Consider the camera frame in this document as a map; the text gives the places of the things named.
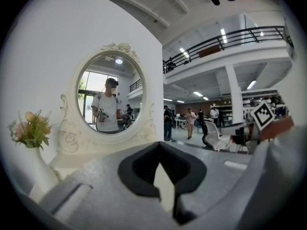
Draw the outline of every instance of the black metal railing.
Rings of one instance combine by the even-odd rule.
[[[167,61],[163,60],[163,73],[168,73],[174,68],[186,65],[197,58],[202,58],[227,48],[283,40],[283,28],[283,26],[253,27],[213,37],[191,48],[185,49],[187,55],[179,53],[174,57],[170,57]]]
[[[137,80],[135,83],[133,83],[132,85],[130,85],[130,92],[136,90],[137,88],[142,86],[142,81],[141,79]]]

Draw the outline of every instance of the ornate mirror frame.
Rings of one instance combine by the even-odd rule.
[[[142,107],[134,124],[114,135],[105,135],[93,130],[84,120],[78,106],[78,86],[83,72],[101,56],[117,55],[129,61],[137,70],[142,81]],[[152,119],[150,86],[147,85],[146,69],[140,64],[135,51],[127,43],[115,43],[102,47],[87,57],[72,76],[68,91],[61,95],[64,117],[59,128],[59,152],[65,154],[111,153],[132,146],[157,141],[156,128]]]

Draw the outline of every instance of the white shirt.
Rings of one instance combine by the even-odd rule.
[[[98,118],[96,119],[96,126],[98,131],[116,131],[119,130],[117,124],[117,108],[118,104],[114,96],[106,97],[105,93],[99,93],[95,95],[92,101],[92,105],[98,109],[102,108],[104,112],[109,116],[104,122],[99,122]]]
[[[187,114],[186,114],[186,118],[187,118],[187,120],[188,120],[188,123],[191,124],[191,125],[193,125],[194,122],[195,122],[195,119],[196,119],[197,117],[196,117],[196,115],[195,115],[194,112],[191,112],[191,113],[187,113]]]
[[[211,115],[212,118],[218,118],[219,110],[217,110],[217,109],[211,110],[210,115]]]

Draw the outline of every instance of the mirror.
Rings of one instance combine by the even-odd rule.
[[[86,64],[77,89],[87,124],[103,134],[117,134],[133,125],[142,105],[142,81],[127,59],[99,55]]]

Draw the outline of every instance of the black shirt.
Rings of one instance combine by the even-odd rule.
[[[199,116],[199,119],[200,119],[200,120],[203,120],[203,112],[199,112],[199,113],[198,113],[198,116]]]
[[[133,111],[133,109],[129,106],[128,109],[127,109],[127,113],[128,113],[129,115],[131,115],[131,114],[132,114],[132,111]]]
[[[166,116],[166,119],[164,120],[164,122],[171,122],[173,120],[172,112],[170,110],[165,110],[164,116]]]

